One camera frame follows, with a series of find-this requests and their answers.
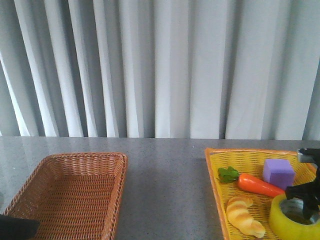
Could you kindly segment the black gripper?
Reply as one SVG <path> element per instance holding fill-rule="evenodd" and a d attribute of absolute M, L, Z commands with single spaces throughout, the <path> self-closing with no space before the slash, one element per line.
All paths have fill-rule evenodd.
<path fill-rule="evenodd" d="M 300 148 L 296 152 L 300 163 L 316 165 L 315 179 L 312 182 L 288 186 L 285 196 L 288 200 L 293 198 L 302 200 L 302 215 L 304 219 L 310 219 L 313 215 L 320 213 L 320 149 Z"/>

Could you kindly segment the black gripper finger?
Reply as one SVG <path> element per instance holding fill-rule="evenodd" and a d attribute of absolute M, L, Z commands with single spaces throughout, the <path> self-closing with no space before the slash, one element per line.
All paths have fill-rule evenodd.
<path fill-rule="evenodd" d="M 34 219 L 15 218 L 0 215 L 0 239 L 1 240 L 29 240 L 33 238 L 40 226 L 40 222 Z"/>

